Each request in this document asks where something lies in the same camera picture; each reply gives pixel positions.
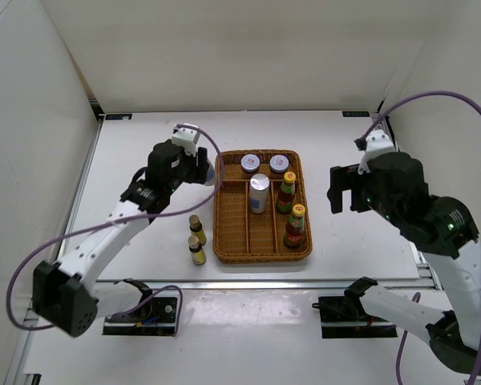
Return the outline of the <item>silver cap shaker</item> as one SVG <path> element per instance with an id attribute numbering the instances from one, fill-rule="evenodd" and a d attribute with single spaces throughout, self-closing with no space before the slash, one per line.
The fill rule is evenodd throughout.
<path id="1" fill-rule="evenodd" d="M 249 207 L 253 213 L 266 210 L 269 198 L 270 180 L 262 173 L 255 174 L 249 181 Z"/>
<path id="2" fill-rule="evenodd" d="M 216 183 L 216 170 L 210 160 L 208 160 L 208 169 L 206 172 L 205 186 L 213 186 Z"/>

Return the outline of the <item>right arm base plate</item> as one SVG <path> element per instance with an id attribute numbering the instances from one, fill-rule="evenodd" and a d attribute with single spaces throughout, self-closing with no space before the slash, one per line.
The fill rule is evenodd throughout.
<path id="1" fill-rule="evenodd" d="M 394 324 L 383 318 L 358 313 L 342 296 L 319 297 L 312 308 L 319 312 L 323 339 L 398 337 Z"/>

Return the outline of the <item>brown wicker divided basket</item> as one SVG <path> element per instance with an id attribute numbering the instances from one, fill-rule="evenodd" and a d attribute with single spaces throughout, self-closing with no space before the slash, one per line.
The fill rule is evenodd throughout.
<path id="1" fill-rule="evenodd" d="M 263 213 L 254 213 L 249 202 L 249 178 L 242 170 L 241 159 L 255 155 L 261 162 L 259 172 L 269 180 L 269 198 Z M 304 232 L 296 247 L 284 242 L 289 214 L 277 211 L 277 194 L 282 176 L 270 170 L 270 160 L 285 156 L 289 171 L 296 174 L 294 204 L 306 206 L 305 181 L 297 152 L 285 149 L 244 149 L 222 153 L 224 179 L 214 200 L 213 251 L 224 264 L 295 262 L 307 258 L 313 250 L 309 215 L 305 215 Z"/>

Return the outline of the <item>small amber bottle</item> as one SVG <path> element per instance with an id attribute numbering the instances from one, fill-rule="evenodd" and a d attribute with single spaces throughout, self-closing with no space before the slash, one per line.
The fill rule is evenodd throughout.
<path id="1" fill-rule="evenodd" d="M 204 252 L 200 239 L 197 236 L 191 235 L 188 238 L 188 248 L 190 251 L 192 262 L 195 265 L 203 265 L 206 262 L 206 254 Z"/>
<path id="2" fill-rule="evenodd" d="M 189 228 L 192 235 L 196 236 L 202 245 L 205 245 L 207 242 L 206 234 L 200 218 L 197 215 L 191 215 L 189 217 Z"/>

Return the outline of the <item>white lid jar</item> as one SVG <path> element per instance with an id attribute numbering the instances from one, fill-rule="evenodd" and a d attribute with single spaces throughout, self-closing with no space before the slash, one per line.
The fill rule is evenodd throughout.
<path id="1" fill-rule="evenodd" d="M 240 162 L 244 179 L 250 179 L 253 175 L 258 174 L 261 162 L 257 155 L 253 153 L 246 154 L 241 158 Z"/>
<path id="2" fill-rule="evenodd" d="M 270 177 L 282 179 L 289 169 L 289 160 L 282 154 L 276 154 L 269 161 Z"/>

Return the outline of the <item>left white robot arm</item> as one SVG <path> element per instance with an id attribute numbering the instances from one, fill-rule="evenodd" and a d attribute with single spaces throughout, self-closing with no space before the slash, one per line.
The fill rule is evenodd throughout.
<path id="1" fill-rule="evenodd" d="M 187 154 L 170 140 L 156 144 L 112 210 L 110 227 L 93 231 L 72 251 L 34 269 L 34 311 L 71 337 L 82 335 L 97 318 L 125 313 L 136 322 L 152 316 L 150 288 L 134 279 L 116 282 L 113 291 L 95 283 L 112 259 L 156 214 L 170 204 L 183 184 L 211 184 L 215 176 L 206 148 Z"/>

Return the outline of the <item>red sauce bottle yellow cap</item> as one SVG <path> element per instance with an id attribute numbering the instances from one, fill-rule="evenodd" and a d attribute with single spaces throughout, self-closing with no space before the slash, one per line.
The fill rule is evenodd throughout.
<path id="1" fill-rule="evenodd" d="M 301 244 L 305 232 L 305 214 L 306 208 L 304 205 L 296 204 L 292 207 L 283 238 L 287 247 L 297 248 Z"/>

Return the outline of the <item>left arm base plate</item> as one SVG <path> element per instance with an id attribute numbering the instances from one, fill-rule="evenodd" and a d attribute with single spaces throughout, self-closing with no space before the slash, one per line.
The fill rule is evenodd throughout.
<path id="1" fill-rule="evenodd" d="M 104 319 L 102 335 L 175 337 L 180 325 L 181 295 L 164 290 L 139 313 L 113 315 Z"/>

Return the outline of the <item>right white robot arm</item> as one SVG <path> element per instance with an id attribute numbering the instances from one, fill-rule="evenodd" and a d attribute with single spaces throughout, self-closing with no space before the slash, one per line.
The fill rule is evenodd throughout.
<path id="1" fill-rule="evenodd" d="M 451 309 L 413 303 L 363 277 L 344 292 L 346 315 L 392 322 L 424 341 L 452 371 L 481 376 L 481 246 L 469 209 L 430 194 L 422 163 L 405 152 L 377 156 L 367 166 L 330 169 L 332 212 L 342 211 L 342 194 L 350 191 L 353 211 L 373 210 L 386 219 L 436 272 Z"/>

